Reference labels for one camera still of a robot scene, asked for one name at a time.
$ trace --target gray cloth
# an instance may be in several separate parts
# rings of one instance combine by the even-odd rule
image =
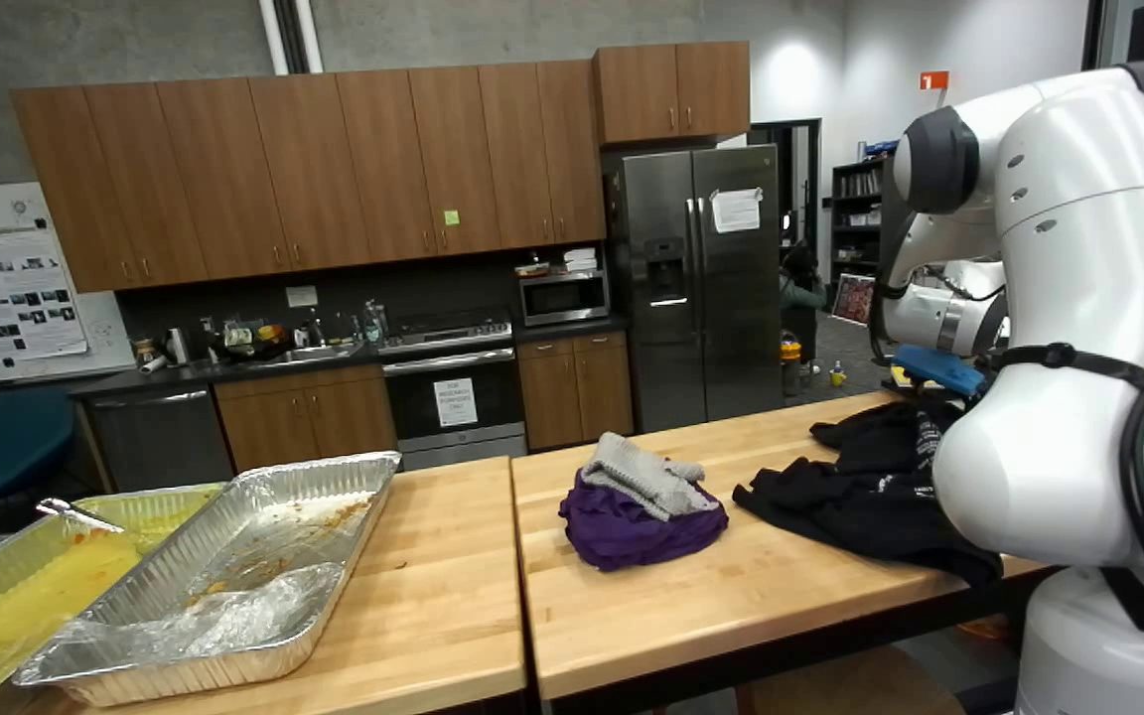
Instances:
[[[581,469],[581,482],[615,490],[647,510],[657,519],[716,512],[720,501],[698,491],[704,469],[688,461],[663,461],[657,453],[636,449],[622,432],[606,432],[596,457]]]

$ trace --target wooden table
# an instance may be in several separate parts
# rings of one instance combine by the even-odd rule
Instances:
[[[1021,602],[1047,568],[1008,559],[1007,583],[976,597],[953,576],[861,559],[733,506],[733,490],[761,469],[829,461],[812,441],[816,420],[881,401],[867,395],[632,436],[647,453],[698,461],[733,524],[696,557],[624,571],[596,571],[565,538],[559,501],[591,444],[514,461],[542,700],[569,710],[657,706]]]
[[[402,473],[313,654],[287,679],[114,706],[439,710],[525,690],[525,622],[510,461]],[[80,710],[51,690],[44,706]]]

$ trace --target oven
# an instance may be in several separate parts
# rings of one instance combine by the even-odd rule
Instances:
[[[395,334],[381,376],[404,469],[525,453],[510,320]]]

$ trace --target lower cabinet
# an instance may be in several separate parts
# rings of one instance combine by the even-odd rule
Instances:
[[[395,449],[379,364],[215,387],[236,469]]]
[[[583,444],[632,432],[624,334],[581,334],[521,344],[529,449]]]

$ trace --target white robot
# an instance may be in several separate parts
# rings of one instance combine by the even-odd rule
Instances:
[[[1031,602],[1017,710],[1144,710],[1144,65],[929,110],[893,188],[922,220],[889,285],[1003,262],[1008,351],[935,482],[975,544],[1065,563]]]

